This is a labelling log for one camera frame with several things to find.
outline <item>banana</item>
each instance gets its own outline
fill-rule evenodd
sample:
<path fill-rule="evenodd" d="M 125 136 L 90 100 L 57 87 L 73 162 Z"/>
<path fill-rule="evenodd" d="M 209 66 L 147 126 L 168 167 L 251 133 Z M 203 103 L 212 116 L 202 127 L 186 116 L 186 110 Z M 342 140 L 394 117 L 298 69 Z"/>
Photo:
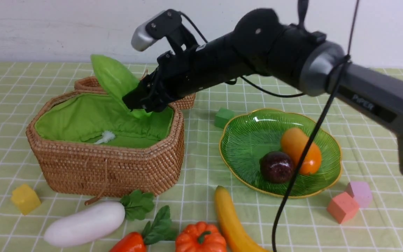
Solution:
<path fill-rule="evenodd" d="M 220 229 L 232 252 L 268 252 L 251 239 L 240 223 L 228 190 L 219 185 L 214 194 Z"/>

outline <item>table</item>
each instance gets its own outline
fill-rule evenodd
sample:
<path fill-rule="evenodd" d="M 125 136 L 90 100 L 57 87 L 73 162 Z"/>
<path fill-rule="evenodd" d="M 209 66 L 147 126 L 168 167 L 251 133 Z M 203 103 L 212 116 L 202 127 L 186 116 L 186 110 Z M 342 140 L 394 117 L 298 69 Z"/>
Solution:
<path fill-rule="evenodd" d="M 136 76 L 155 65 L 128 64 Z M 403 80 L 403 69 L 376 69 Z M 57 249 L 43 241 L 45 229 L 55 220 L 82 210 L 90 197 L 55 193 L 42 176 L 24 133 L 26 125 L 53 96 L 71 91 L 76 80 L 93 75 L 88 63 L 0 62 L 0 252 L 105 252 L 130 231 L 140 231 L 146 220 L 125 222 L 116 232 L 80 247 Z M 296 93 L 274 78 L 250 80 L 269 91 Z M 328 96 L 280 99 L 262 94 L 239 81 L 197 93 L 195 107 L 184 111 L 186 155 L 177 185 L 156 198 L 168 204 L 176 228 L 197 221 L 216 222 L 213 192 L 228 188 L 237 214 L 248 234 L 271 250 L 271 229 L 281 199 L 257 193 L 241 184 L 219 156 L 222 130 L 214 127 L 221 107 L 246 113 L 262 107 L 302 113 L 316 120 Z M 320 195 L 291 199 L 277 229 L 280 252 L 400 252 L 403 251 L 403 176 L 398 171 L 393 134 L 335 101 L 323 124 L 342 147 L 344 173 L 339 182 Z M 374 201 L 349 222 L 338 225 L 326 212 L 332 196 L 349 181 L 366 181 Z M 11 191 L 27 183 L 42 204 L 27 216 L 10 202 Z M 149 251 L 174 251 L 161 242 Z"/>

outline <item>white feather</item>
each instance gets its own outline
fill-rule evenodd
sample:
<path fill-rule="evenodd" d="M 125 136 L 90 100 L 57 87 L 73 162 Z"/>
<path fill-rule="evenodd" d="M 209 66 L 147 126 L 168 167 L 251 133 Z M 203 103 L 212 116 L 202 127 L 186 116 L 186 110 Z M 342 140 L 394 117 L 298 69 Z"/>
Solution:
<path fill-rule="evenodd" d="M 95 145 L 99 145 L 99 144 L 102 144 L 102 143 L 106 143 L 106 142 L 109 142 L 109 141 L 113 140 L 115 137 L 116 137 L 116 136 L 115 136 L 115 134 L 113 134 L 113 132 L 111 132 L 111 131 L 104 131 L 104 132 L 102 133 L 102 139 L 99 139 L 99 140 L 98 140 L 97 142 L 95 142 L 94 144 L 95 144 Z"/>

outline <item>pumpkin stem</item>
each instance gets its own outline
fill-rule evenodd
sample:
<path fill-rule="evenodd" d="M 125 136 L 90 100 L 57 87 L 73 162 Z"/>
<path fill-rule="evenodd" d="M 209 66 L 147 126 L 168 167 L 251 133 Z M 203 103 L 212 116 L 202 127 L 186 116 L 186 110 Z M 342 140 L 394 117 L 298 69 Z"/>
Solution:
<path fill-rule="evenodd" d="M 210 234 L 211 234 L 211 231 L 205 231 L 205 232 L 203 232 L 203 233 L 198 237 L 197 242 L 198 242 L 199 244 L 203 244 L 203 242 L 205 242 L 205 236 L 206 236 L 206 235 L 210 235 Z"/>

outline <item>green fabric lining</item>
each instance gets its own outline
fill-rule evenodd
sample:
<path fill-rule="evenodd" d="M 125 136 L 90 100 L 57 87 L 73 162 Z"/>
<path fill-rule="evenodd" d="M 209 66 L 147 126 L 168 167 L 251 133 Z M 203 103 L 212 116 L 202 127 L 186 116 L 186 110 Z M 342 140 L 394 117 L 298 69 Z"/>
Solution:
<path fill-rule="evenodd" d="M 170 132 L 174 111 L 136 118 L 105 94 L 85 93 L 52 107 L 35 123 L 38 134 L 48 140 L 96 142 L 102 132 L 116 138 L 104 145 L 145 148 L 165 139 Z"/>

